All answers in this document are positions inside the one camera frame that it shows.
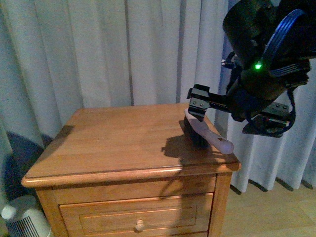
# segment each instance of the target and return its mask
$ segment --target white curtain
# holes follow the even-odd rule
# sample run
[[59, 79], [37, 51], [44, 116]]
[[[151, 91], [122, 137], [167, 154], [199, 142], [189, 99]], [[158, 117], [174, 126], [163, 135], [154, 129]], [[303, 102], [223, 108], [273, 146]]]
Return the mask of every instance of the white curtain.
[[[194, 83], [225, 93], [229, 70], [220, 65], [231, 48], [222, 22], [236, 0], [0, 2], [3, 197], [24, 192], [8, 195], [18, 184], [5, 177], [25, 174], [78, 108], [188, 102]], [[208, 110], [235, 145], [240, 191], [249, 179], [268, 190], [276, 177], [293, 188], [316, 184], [315, 61], [312, 68], [295, 95], [297, 122], [280, 139], [242, 134], [244, 123]]]

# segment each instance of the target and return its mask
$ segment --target drawer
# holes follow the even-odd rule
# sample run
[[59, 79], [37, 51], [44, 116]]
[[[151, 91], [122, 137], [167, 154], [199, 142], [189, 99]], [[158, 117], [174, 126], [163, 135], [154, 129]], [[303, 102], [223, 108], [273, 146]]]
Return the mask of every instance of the drawer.
[[150, 182], [54, 189], [53, 193], [58, 204], [205, 194], [214, 192], [215, 179], [215, 175], [184, 176]]
[[[59, 208], [70, 237], [156, 237], [207, 232], [212, 198], [212, 194], [155, 197]], [[140, 222], [144, 226], [137, 231]]]

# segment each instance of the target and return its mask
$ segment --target wooden nightstand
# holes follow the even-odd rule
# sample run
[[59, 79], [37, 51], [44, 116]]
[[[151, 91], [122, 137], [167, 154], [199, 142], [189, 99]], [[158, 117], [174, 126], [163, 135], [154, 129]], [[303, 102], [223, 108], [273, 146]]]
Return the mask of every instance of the wooden nightstand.
[[76, 111], [22, 181], [55, 236], [219, 237], [240, 163], [194, 147], [187, 106]]

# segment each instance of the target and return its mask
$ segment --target brush handle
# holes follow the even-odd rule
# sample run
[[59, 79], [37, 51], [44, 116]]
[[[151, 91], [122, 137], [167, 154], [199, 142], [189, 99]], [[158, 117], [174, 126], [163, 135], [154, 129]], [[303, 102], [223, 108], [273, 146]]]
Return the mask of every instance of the brush handle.
[[204, 137], [212, 146], [216, 147], [222, 154], [230, 154], [234, 151], [234, 145], [224, 137], [212, 132], [211, 130], [205, 131], [200, 134]]
[[209, 130], [208, 125], [205, 121], [199, 121], [196, 117], [193, 115], [190, 115], [188, 112], [188, 109], [184, 110], [185, 116], [188, 119], [191, 127], [193, 130], [201, 135], [203, 138], [205, 138], [206, 141], [209, 142], [212, 146], [217, 148], [220, 153], [222, 154], [230, 154], [234, 151], [234, 145], [232, 142], [228, 141], [224, 137], [216, 134], [215, 132], [212, 132]]

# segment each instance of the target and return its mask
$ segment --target nightstand top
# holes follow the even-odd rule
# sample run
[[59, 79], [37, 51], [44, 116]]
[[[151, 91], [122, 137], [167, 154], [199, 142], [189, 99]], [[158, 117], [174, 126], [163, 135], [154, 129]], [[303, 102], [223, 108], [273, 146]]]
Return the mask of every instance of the nightstand top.
[[[183, 130], [188, 104], [80, 109], [22, 180], [26, 187], [232, 172], [234, 154], [196, 148]], [[212, 131], [214, 126], [205, 119]]]

